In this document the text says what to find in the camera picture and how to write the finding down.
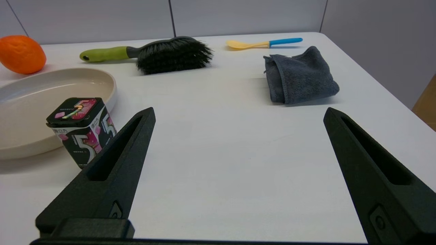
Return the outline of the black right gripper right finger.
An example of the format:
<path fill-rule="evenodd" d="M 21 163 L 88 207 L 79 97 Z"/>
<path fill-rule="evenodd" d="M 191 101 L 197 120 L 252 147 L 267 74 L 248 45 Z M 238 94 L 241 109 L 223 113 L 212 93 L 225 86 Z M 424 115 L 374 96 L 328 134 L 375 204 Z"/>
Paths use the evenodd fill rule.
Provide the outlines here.
<path fill-rule="evenodd" d="M 367 241 L 434 245 L 435 192 L 345 113 L 323 122 Z"/>

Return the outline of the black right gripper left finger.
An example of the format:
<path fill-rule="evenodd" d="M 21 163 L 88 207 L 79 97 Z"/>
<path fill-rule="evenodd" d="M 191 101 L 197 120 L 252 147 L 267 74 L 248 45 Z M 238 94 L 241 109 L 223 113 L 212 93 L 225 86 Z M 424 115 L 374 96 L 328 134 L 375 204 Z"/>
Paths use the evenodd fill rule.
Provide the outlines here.
<path fill-rule="evenodd" d="M 40 238 L 133 237 L 129 213 L 155 122 L 149 107 L 125 124 L 37 216 Z"/>

